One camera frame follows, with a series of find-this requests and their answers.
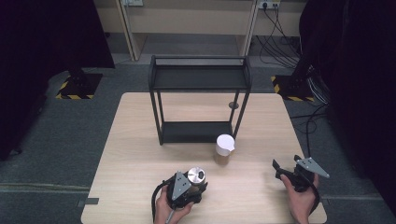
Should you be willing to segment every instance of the person's left hand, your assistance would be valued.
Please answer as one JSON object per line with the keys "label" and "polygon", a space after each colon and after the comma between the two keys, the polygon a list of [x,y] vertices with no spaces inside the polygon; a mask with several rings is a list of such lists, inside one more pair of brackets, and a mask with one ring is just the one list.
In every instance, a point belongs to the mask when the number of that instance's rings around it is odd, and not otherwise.
{"label": "person's left hand", "polygon": [[[167,185],[161,188],[161,195],[156,202],[154,224],[164,224],[166,219],[168,219],[169,215],[172,212],[172,208],[169,206],[168,200],[166,199],[167,190]],[[169,223],[177,224],[184,216],[186,216],[191,211],[192,206],[193,203],[188,203],[183,209],[176,210]]]}

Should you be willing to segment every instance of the wooden desk panel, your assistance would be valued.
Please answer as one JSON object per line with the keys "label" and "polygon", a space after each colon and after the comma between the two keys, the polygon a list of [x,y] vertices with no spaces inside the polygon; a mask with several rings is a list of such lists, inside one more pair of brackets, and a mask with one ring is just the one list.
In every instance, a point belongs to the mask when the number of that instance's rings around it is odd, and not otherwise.
{"label": "wooden desk panel", "polygon": [[[218,119],[223,112],[228,118],[233,94],[165,93],[163,99],[165,116]],[[206,172],[207,190],[180,223],[291,223],[287,194],[275,179],[272,159],[292,169],[294,154],[302,156],[302,151],[280,96],[250,94],[235,148],[230,163],[220,167],[213,159],[214,144],[160,146],[149,94],[125,93],[89,195],[99,198],[99,204],[85,205],[81,220],[152,223],[155,188],[176,171],[200,166]],[[321,204],[310,220],[326,221]]]}

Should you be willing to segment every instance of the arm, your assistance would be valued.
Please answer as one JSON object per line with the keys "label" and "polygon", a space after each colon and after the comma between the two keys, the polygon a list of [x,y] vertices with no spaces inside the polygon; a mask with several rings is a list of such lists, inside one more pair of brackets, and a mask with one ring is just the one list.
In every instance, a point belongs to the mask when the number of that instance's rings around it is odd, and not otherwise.
{"label": "arm", "polygon": [[[280,176],[289,195],[289,210],[296,223],[308,224],[308,217],[315,203],[315,193],[309,188],[305,192],[297,192],[290,180],[285,176]],[[318,186],[318,175],[315,174],[315,187]]]}
{"label": "arm", "polygon": [[[164,224],[166,219],[169,218],[169,215],[172,212],[172,208],[169,206],[166,199],[167,189],[167,185],[161,188],[161,195],[156,202],[157,209],[155,212],[154,224]],[[190,212],[190,210],[192,209],[192,205],[193,203],[189,203],[183,209],[176,210],[172,215],[169,224],[177,224],[184,216],[186,216]]]}

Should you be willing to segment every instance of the shelf top tray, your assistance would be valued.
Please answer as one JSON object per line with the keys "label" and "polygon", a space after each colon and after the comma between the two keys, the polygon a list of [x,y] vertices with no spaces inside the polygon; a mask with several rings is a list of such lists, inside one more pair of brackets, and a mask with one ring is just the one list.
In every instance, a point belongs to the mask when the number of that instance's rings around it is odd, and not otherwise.
{"label": "shelf top tray", "polygon": [[155,91],[250,90],[246,57],[152,56],[149,87]]}

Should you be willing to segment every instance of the black stand base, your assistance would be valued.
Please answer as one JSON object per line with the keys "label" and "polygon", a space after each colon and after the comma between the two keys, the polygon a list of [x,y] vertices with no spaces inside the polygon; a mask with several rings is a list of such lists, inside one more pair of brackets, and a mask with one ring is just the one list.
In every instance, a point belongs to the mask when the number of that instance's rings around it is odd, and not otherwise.
{"label": "black stand base", "polygon": [[56,95],[57,99],[79,100],[92,99],[99,85],[102,74],[85,74],[86,85],[78,85],[72,77],[68,77]]}
{"label": "black stand base", "polygon": [[284,100],[291,101],[314,101],[314,95],[309,86],[304,82],[298,89],[289,88],[290,76],[274,76],[271,77],[274,85],[275,93],[281,95]]}

